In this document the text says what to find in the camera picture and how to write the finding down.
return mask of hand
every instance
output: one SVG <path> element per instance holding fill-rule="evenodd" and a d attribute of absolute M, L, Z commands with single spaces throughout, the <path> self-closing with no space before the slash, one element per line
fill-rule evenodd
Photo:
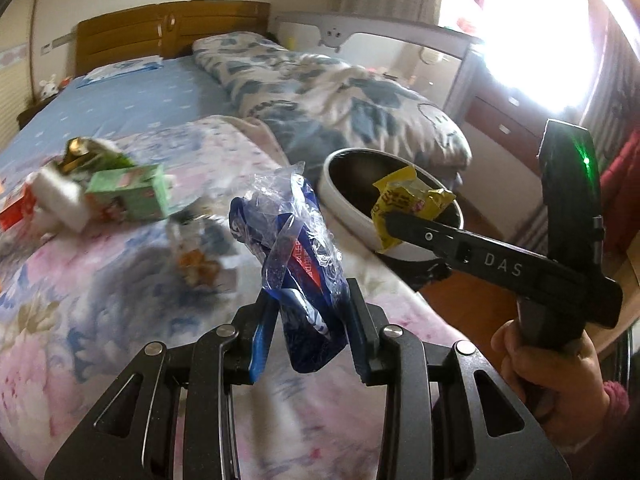
<path fill-rule="evenodd" d="M 526 346 L 517 322 L 502 325 L 491 339 L 496 352 L 505 353 L 500 374 L 526 401 L 522 379 L 553 391 L 553 407 L 542 428 L 556 446 L 581 444 L 602 428 L 609 409 L 596 349 L 582 332 L 578 355 Z"/>

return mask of clear plastic wrapper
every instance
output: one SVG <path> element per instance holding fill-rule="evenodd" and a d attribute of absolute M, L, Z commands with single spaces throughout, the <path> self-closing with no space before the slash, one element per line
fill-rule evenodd
<path fill-rule="evenodd" d="M 308 373 L 346 345 L 338 304 L 348 288 L 303 168 L 256 176 L 247 195 L 232 200 L 229 226 L 262 263 L 262 287 L 280 301 L 291 365 Z"/>
<path fill-rule="evenodd" d="M 217 293 L 235 292 L 241 256 L 225 217 L 202 196 L 169 216 L 169 245 L 188 285 Z"/>

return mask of white bowl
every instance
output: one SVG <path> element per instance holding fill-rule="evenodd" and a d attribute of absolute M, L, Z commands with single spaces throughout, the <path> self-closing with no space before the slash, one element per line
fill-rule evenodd
<path fill-rule="evenodd" d="M 444 187 L 429 173 L 398 156 L 369 148 L 346 148 L 326 158 L 318 184 L 318 196 L 322 204 L 369 249 L 380 250 L 382 245 L 378 233 L 363 210 L 367 210 L 367 207 L 370 210 L 378 196 L 373 183 L 405 166 L 413 166 L 418 177 L 434 189 Z M 340 178 L 341 182 L 334 182 L 334 178 Z M 437 221 L 462 229 L 462 211 L 458 202 L 449 205 Z M 431 251 L 405 242 L 389 249 L 385 255 L 410 262 L 436 258 Z"/>

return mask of metal bolt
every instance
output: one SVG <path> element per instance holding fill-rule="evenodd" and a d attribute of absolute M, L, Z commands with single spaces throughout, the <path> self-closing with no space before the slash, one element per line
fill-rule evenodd
<path fill-rule="evenodd" d="M 462 355 L 471 355 L 476 351 L 476 346 L 471 341 L 458 341 L 456 350 Z"/>
<path fill-rule="evenodd" d="M 218 334 L 220 337 L 231 337 L 235 333 L 236 327 L 231 324 L 220 325 L 216 329 L 216 334 Z"/>
<path fill-rule="evenodd" d="M 145 354 L 147 355 L 158 355 L 162 353 L 162 344 L 159 342 L 149 343 L 145 346 Z"/>
<path fill-rule="evenodd" d="M 387 337 L 400 337 L 402 335 L 402 327 L 398 326 L 398 325 L 387 325 L 382 329 L 382 332 L 387 336 Z"/>

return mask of yellow snack package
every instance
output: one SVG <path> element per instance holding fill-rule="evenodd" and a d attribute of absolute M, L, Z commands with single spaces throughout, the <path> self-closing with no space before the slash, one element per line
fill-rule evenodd
<path fill-rule="evenodd" d="M 384 215 L 390 211 L 411 213 L 418 218 L 433 220 L 451 204 L 456 196 L 446 189 L 431 189 L 418 175 L 413 166 L 394 171 L 373 184 L 380 197 L 371 210 L 371 219 L 376 227 L 384 253 L 401 243 L 386 230 Z"/>

